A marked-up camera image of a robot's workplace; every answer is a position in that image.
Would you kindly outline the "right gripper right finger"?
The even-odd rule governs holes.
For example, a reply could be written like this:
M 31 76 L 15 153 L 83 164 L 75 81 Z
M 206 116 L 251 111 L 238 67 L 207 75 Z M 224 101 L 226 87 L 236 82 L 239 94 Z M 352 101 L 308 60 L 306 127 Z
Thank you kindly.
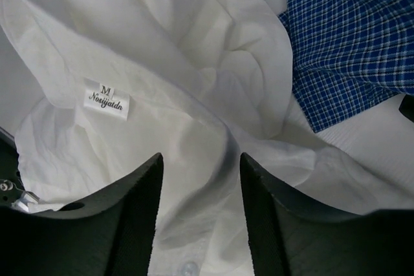
M 328 206 L 240 157 L 256 275 L 412 275 L 413 212 L 356 215 Z

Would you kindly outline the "white shirt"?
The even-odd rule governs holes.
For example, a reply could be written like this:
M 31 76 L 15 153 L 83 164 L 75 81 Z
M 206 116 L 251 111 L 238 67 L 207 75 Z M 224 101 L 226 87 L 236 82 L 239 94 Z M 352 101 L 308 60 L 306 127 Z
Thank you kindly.
M 1 0 L 23 64 L 1 98 L 31 197 L 57 211 L 164 158 L 150 275 L 252 275 L 239 177 L 248 153 L 330 206 L 384 207 L 381 181 L 343 151 L 275 140 L 292 50 L 264 0 Z

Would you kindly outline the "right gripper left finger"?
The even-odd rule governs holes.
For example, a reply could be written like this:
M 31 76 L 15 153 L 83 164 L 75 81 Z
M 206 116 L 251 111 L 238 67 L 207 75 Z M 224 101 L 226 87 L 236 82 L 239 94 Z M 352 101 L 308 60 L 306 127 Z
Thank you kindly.
M 2 275 L 147 275 L 160 202 L 160 153 L 58 211 L 1 208 Z

